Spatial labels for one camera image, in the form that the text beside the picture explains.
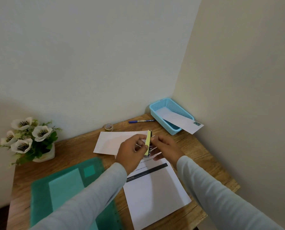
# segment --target person's right hand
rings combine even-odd
[[[159,159],[166,158],[167,161],[169,161],[176,169],[176,163],[185,155],[176,145],[176,142],[168,135],[153,136],[151,137],[151,142],[153,147],[157,147],[151,151],[151,156],[161,152],[161,154],[154,157],[154,160],[157,161]]]

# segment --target white paper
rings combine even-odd
[[[187,118],[185,116],[179,115],[175,112],[172,112],[167,107],[163,107],[156,111],[156,113],[164,120],[182,128],[183,130],[189,132],[190,134],[194,134],[204,125],[198,123],[195,120]]]
[[[120,144],[136,134],[146,135],[148,131],[102,131],[95,146],[94,153],[117,155]]]
[[[166,159],[141,160],[128,177],[167,163],[167,167],[125,183],[126,201],[135,230],[141,230],[191,202]]]

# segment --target blue plastic basket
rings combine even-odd
[[[190,113],[188,113],[186,110],[184,110],[182,107],[180,107],[171,98],[161,99],[155,103],[152,103],[149,107],[151,110],[151,115],[154,117],[154,119],[156,119],[163,126],[163,128],[165,128],[171,135],[175,135],[176,133],[178,133],[182,129],[179,128],[178,126],[175,126],[174,124],[166,121],[166,120],[163,120],[160,116],[158,116],[156,114],[157,110],[159,110],[163,107],[167,107],[172,112],[175,112],[179,115],[183,115],[187,118],[194,120],[194,117]]]

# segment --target hand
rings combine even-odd
[[[168,135],[156,135],[151,137],[153,147],[157,147],[151,151],[151,156],[161,152],[161,154],[154,157],[153,160],[157,161],[166,158],[173,167],[176,168],[176,163],[185,154],[176,145],[176,142]]]
[[[125,168],[128,175],[137,168],[141,159],[143,159],[144,154],[148,150],[148,146],[142,141],[142,139],[146,138],[146,135],[136,134],[125,142],[122,142],[120,145],[116,162],[120,163]]]

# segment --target long-sleeve shirt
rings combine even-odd
[[[218,230],[283,230],[189,157],[182,156],[178,160],[177,170],[191,195],[209,215]],[[31,229],[88,229],[121,190],[126,177],[124,167],[114,163],[95,182]]]

